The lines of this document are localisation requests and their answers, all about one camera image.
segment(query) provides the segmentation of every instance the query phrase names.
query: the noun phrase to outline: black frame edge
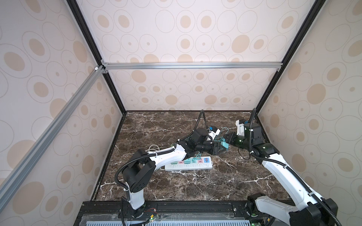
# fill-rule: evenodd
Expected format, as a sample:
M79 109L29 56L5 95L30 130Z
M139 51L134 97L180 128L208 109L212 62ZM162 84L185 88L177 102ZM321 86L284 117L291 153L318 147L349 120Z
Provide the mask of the black frame edge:
M112 141L112 144L111 144L111 147L108 151L108 154L107 154L107 157L106 157L106 161L104 162L103 164L103 167L102 167L102 171L98 177L98 180L97 180L97 183L95 184L95 189L93 191L93 194L92 194L92 198L90 199L91 201L95 201L96 198L97 198L97 195L98 195L98 191L99 191L99 188L102 184L102 181L103 181L103 178L104 178L104 175L106 174L106 171L107 171L107 168L108 168L108 164L109 164L109 161L112 157L112 154L113 154L113 150L114 150L114 147L115 147L115 144L118 140L118 136L121 132L121 129L122 129L122 126L123 126L123 123L125 122L126 120L126 115L127 115L127 112L125 112L123 115L122 115L122 118L121 118L121 121L119 123L119 126L115 132L115 135L114 135L114 139Z
M200 112L200 110L128 110L127 112ZM204 112L252 112L252 111L241 111L241 110L205 110Z
M292 44L290 45L287 53L285 54L280 70L277 71L273 78L271 79L267 89L265 90L263 96L261 97L257 107L256 107L256 113L259 113L263 105L265 104L267 98L271 94L272 90L274 89L275 85L277 84L280 76L283 74L284 70L288 66L290 60L292 59L294 53L298 49L299 45L301 44L303 38L305 37L306 33L308 32L309 28L314 22L314 19L318 15L319 11L323 7L326 0L316 0L311 8L311 10L308 12L308 15L306 16L302 26L300 27L297 35L295 36Z
M92 34L91 34L91 32L90 32L90 30L89 30L89 28L87 26L87 23L86 23L86 21L85 21L85 19L83 17L83 14L80 11L80 8L79 8L79 5L78 5L77 1L76 0L67 0L67 3L69 5L70 10L72 11L72 13L74 15L75 20L78 23L78 26L79 26L80 30L82 31L82 34L83 34L83 36L85 38L85 41L87 42L87 44L88 44L88 46L89 46L95 60L96 60L96 63L98 65L103 65L102 56L101 56L101 54L100 54L100 52L99 52L99 50L97 48L97 45L96 45L96 43L95 43L95 41L93 39ZM108 71L107 70L105 70L105 71L106 71L106 74L103 74L103 77L106 80L106 82L108 84L108 87L109 87L109 89L110 89L110 91L111 91L111 93L112 93L118 107L120 108L122 114L125 114L126 109L125 109L125 107L124 107L124 105L123 105L123 103L121 101L121 98L118 95L118 92L117 92L117 90L115 88L115 85L114 85Z

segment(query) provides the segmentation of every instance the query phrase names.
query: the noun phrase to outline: cable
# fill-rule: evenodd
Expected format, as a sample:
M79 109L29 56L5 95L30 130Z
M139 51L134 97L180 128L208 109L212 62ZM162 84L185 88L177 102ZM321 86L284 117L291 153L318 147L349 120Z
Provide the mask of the cable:
M195 157L193 157L192 159L196 159L196 160L200 160L201 159L201 152L199 152Z
M207 121L206 121L205 112L204 112L204 110L201 110L200 113L199 113L199 117L198 117L197 120L196 120L196 125L194 126L194 129L192 130L192 132L191 132L190 134L188 134L187 136L181 138L180 140L184 140L184 139L186 139L186 138L189 138L189 137L193 134L193 132L195 131L195 129L197 129L197 126L199 125L201 116L203 116L203 118L204 118L206 128L209 128L209 127L207 126Z
M270 220L268 221L268 223L266 223L264 226L271 226L274 223L275 217L270 216L269 219Z
M114 181L116 182L116 184L122 186L126 191L128 191L128 190L129 190L129 187L128 187L126 184L120 182L120 181L118 180L118 176L119 176L119 174L120 174L129 164L134 163L134 162L137 162L138 160L141 160L141 159L144 159L144 158L149 158L149 157L154 157L154 156L157 156L157 155L168 154L168 153L173 152L174 150L175 150L175 149L172 148L171 150L163 151L163 152L160 152L160 153L157 153L157 154L156 154L156 153L151 153L151 154L147 154L147 155L143 155L143 156L141 156L141 157L138 157L138 158L136 158L136 159L134 159L134 160L132 160L132 161L128 161L126 164L124 164L123 166L121 166L121 167L116 171L116 173L114 174Z
M219 135L216 135L213 141L214 141L214 142L221 142L221 138L224 138L224 137L219 137L219 136L220 136L221 133L222 133L223 131L225 131L225 130L227 130L226 133L229 132L229 128L223 127L223 128L221 129Z
M237 149L237 151L239 152L239 155L240 155L243 159L245 159L245 160L249 160L249 159L251 158L250 153L249 153L249 158L244 158L244 157L240 154L239 148Z
M158 147L158 145L157 144L151 144L149 147L148 147L148 150L147 150L147 152L149 152L150 150L154 150L154 151L157 151L156 149L151 149L151 147L152 146L156 146L157 148L158 148L158 151L160 150L160 147Z
M283 167L285 167L298 181L299 183L304 187L304 189L308 192L311 193L312 190L309 188L309 186L303 181L302 178L300 178L300 176L292 169L290 168L290 166L287 166L287 164L282 163L280 161L274 160L274 159L268 159L268 158L263 158L263 157L259 157L256 154L254 154L254 152L250 153L251 156L253 156L256 159L262 160L262 161L268 161L268 162L272 162L272 163L276 163L279 164ZM315 194L311 195L319 205L321 205L323 207L323 209L325 211L327 211L327 213L330 215L330 217L333 218L334 222L336 223L337 226L342 226L341 223L339 222L339 220L337 219L337 217L335 216L335 214L331 211L331 209L329 209L324 202L319 199Z
M125 219L123 218L123 200L126 200L125 199L125 197L123 197L122 196L122 199L121 199L121 209L119 210L121 213L121 220L122 220L122 225L123 226L126 226L126 224L125 224ZM135 223L135 224L130 224L129 226L143 226L143 225L145 225L145 224L147 224L147 223L149 223L150 222L150 220L149 219L147 219L146 221L144 221L144 222L141 222L141 223Z
M144 212L153 212L153 213L155 213L155 214L158 214L157 212L151 211L151 210L146 210L146 211L144 211Z
M255 114L256 114L256 108L253 109L253 111L251 112L250 118L249 118L249 152L252 151L252 125L253 125L253 121L255 118Z

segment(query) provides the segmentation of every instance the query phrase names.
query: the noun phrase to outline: patterned wallpaper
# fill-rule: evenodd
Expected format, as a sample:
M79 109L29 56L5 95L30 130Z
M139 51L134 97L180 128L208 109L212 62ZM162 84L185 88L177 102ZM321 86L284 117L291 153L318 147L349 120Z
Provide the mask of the patterned wallpaper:
M281 60L314 0L78 0L106 62Z
M109 72L126 110L252 110L276 69Z
M64 2L1 1L0 184L94 67Z
M0 214L0 226L73 226L121 120L102 76Z
M303 179L362 222L362 0L323 8L259 117Z

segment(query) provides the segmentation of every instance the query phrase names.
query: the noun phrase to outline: power strip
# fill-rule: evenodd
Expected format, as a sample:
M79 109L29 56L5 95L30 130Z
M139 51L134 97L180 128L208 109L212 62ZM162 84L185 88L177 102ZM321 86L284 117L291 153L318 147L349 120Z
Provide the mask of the power strip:
M185 159L183 161L171 162L165 165L166 171L180 170L209 170L212 169L212 161L210 156L202 156L197 160L195 157Z

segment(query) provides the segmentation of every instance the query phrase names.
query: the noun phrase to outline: brown marble surface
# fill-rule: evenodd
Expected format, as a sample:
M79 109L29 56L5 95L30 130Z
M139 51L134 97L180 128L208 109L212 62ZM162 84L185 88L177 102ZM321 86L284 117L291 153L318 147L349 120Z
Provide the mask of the brown marble surface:
M138 148L157 144L169 147L192 131L198 112L128 112L97 201L115 201L125 196L114 182L116 170L128 161ZM249 119L250 113L205 112L209 126L228 127L236 131L237 119ZM199 127L204 127L200 120ZM246 150L240 153L247 157ZM246 200L248 195L263 192L273 199L288 199L288 193L277 179L255 159L244 160L235 147L220 156L211 156L211 170L154 172L144 189L145 200Z

